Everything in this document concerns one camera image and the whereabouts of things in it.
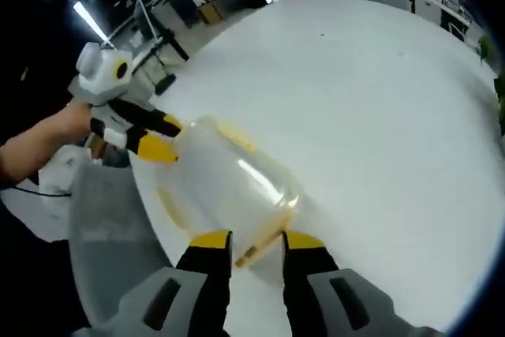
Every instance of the black cable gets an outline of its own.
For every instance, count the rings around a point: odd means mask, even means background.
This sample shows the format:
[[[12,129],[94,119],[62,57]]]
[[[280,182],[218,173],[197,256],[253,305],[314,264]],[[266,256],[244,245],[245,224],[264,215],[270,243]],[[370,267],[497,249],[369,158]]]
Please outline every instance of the black cable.
[[[11,189],[17,189],[18,191],[22,191],[24,193],[32,193],[33,195],[39,195],[40,197],[71,197],[71,193],[38,193],[36,191],[31,191],[30,189],[22,189],[21,187],[10,187]]]

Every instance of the desk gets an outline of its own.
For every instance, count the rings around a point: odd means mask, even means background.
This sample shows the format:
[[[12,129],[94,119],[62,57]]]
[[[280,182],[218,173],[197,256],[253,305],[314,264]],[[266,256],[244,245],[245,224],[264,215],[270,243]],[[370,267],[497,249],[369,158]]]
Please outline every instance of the desk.
[[[485,281],[505,223],[493,78],[412,13],[281,0],[213,39],[153,103],[183,122],[212,114],[246,131],[311,197],[302,215],[316,217],[295,227],[391,295],[410,323],[446,331]],[[131,159],[175,264],[188,240],[157,196],[157,166]],[[273,258],[234,272],[231,335],[290,335]]]
[[[166,40],[163,37],[159,37],[158,39],[154,39],[150,42],[135,58],[133,59],[133,75],[142,67],[142,65],[152,56],[156,57],[158,63],[162,66],[163,71],[166,76],[159,82],[155,83],[148,74],[147,70],[144,70],[145,76],[149,79],[149,81],[155,86],[155,93],[159,95],[166,91],[166,89],[172,85],[175,81],[175,75],[172,73],[168,73],[166,71],[166,65],[161,60],[161,58],[156,54],[156,51],[162,47],[166,43]]]
[[[242,0],[211,0],[223,20],[244,9]]]
[[[433,4],[435,7],[439,7],[442,11],[447,12],[453,18],[455,18],[460,23],[462,23],[463,25],[465,25],[467,28],[470,26],[471,23],[470,23],[470,21],[468,19],[466,19],[463,16],[461,16],[460,14],[456,13],[454,10],[452,10],[449,7],[445,6],[441,2],[438,2],[436,0],[424,0],[424,1],[427,2],[427,3]]]

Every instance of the human arm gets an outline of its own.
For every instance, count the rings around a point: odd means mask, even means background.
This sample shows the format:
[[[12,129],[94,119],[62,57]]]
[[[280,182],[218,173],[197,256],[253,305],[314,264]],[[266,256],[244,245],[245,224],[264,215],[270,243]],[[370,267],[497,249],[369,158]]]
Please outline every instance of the human arm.
[[[88,105],[70,102],[57,114],[38,122],[0,147],[0,184],[15,185],[43,167],[64,144],[90,132]]]

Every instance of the office desk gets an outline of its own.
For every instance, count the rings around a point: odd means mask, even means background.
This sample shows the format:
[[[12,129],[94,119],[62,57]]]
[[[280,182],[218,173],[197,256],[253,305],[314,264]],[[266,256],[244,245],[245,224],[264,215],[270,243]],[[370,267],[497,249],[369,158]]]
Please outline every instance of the office desk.
[[[223,20],[244,9],[241,0],[211,0]]]
[[[133,58],[133,74],[137,72],[137,70],[153,55],[155,55],[156,51],[163,45],[163,38],[159,37],[158,39],[152,40],[149,44],[147,44],[144,49],[137,54]]]
[[[426,3],[432,4],[433,6],[440,8],[442,11],[444,11],[444,12],[448,13],[449,15],[451,15],[454,19],[458,20],[461,24],[463,24],[467,28],[471,24],[468,19],[464,18],[459,13],[456,13],[454,10],[452,10],[449,7],[445,6],[441,2],[438,2],[436,0],[422,0],[422,1],[425,1]]]
[[[386,291],[415,325],[446,331],[496,258],[505,164],[494,74],[412,13],[364,0],[280,0],[212,40],[154,100],[191,122],[212,114],[288,166],[309,205],[294,227],[341,268]],[[175,264],[188,239],[156,192],[136,183]],[[236,270],[225,329],[291,335],[278,250]]]

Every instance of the white tabletop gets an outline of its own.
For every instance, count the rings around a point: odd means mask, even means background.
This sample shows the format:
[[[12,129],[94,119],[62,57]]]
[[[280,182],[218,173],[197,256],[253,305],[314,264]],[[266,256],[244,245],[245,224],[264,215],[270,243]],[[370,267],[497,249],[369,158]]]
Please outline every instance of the white tabletop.
[[[211,114],[246,131],[312,198],[310,223],[297,227],[387,292],[407,321],[446,331],[485,281],[505,224],[493,78],[411,13],[282,0],[212,40],[154,103],[183,122]],[[188,241],[157,197],[155,165],[132,164],[176,263]],[[232,277],[231,335],[290,335],[282,284],[261,270]]]

